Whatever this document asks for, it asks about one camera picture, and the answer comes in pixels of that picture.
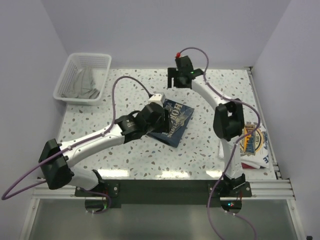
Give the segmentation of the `blue tank top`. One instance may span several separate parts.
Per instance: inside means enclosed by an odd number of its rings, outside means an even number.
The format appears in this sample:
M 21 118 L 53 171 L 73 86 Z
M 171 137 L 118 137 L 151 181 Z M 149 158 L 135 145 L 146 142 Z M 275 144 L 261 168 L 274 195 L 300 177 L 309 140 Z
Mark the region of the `blue tank top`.
M 168 133 L 151 132 L 148 136 L 177 148 L 195 109 L 170 99 L 164 101 L 164 108 L 170 113 L 170 131 Z

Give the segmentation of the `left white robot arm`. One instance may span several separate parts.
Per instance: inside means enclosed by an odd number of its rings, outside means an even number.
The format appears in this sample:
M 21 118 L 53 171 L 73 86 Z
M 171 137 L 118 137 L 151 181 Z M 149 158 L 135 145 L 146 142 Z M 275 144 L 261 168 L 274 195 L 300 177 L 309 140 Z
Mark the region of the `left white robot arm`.
M 92 196 L 99 196 L 104 190 L 101 175 L 97 170 L 77 168 L 79 162 L 152 132 L 168 133 L 171 126 L 169 110 L 152 102 L 87 136 L 62 143 L 51 139 L 45 143 L 38 160 L 45 182 L 50 190 L 71 185 L 85 189 Z

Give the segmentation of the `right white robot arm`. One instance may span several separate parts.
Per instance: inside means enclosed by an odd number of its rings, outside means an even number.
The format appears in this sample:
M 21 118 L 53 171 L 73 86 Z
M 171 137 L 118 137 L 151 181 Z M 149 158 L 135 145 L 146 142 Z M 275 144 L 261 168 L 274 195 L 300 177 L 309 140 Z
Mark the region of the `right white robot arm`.
M 167 87 L 191 89 L 198 93 L 213 108 L 213 131 L 220 139 L 224 156 L 223 192 L 235 196 L 246 182 L 245 174 L 237 152 L 237 139 L 245 126 L 243 106 L 238 98 L 232 99 L 214 89 L 205 80 L 205 72 L 195 69 L 190 58 L 178 52 L 176 67 L 167 69 Z

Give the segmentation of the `grey garment in basket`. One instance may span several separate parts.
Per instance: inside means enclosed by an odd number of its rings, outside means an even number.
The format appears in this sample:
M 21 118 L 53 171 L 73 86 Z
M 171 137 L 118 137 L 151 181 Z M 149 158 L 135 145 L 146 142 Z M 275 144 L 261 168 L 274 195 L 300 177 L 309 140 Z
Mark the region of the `grey garment in basket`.
M 63 93 L 64 98 L 74 99 L 96 99 L 100 91 L 96 88 L 96 83 L 93 77 L 93 69 L 90 67 L 83 68 L 76 75 L 69 91 Z

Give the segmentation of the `white plastic laundry basket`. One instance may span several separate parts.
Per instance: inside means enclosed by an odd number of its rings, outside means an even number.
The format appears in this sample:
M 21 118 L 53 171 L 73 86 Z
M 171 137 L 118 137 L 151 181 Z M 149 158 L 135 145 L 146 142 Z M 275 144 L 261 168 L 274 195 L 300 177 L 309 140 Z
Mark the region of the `white plastic laundry basket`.
M 103 53 L 69 55 L 53 91 L 54 99 L 71 105 L 99 105 L 111 61 L 112 57 Z

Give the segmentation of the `folded white printed shirt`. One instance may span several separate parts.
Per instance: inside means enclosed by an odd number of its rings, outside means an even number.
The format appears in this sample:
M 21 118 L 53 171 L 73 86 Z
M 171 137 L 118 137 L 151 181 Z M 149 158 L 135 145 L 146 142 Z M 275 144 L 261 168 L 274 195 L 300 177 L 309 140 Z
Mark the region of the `folded white printed shirt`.
M 246 136 L 239 143 L 241 163 L 259 165 L 260 169 L 269 169 L 268 133 L 263 124 L 253 133 Z

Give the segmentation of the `folded red shirt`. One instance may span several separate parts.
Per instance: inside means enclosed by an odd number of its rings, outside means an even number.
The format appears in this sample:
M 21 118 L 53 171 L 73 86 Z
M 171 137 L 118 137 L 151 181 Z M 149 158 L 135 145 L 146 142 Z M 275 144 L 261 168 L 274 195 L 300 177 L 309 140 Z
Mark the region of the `folded red shirt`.
M 243 169 L 249 169 L 249 170 L 259 170 L 261 167 L 259 165 L 249 165 L 246 163 L 241 163 L 241 166 Z

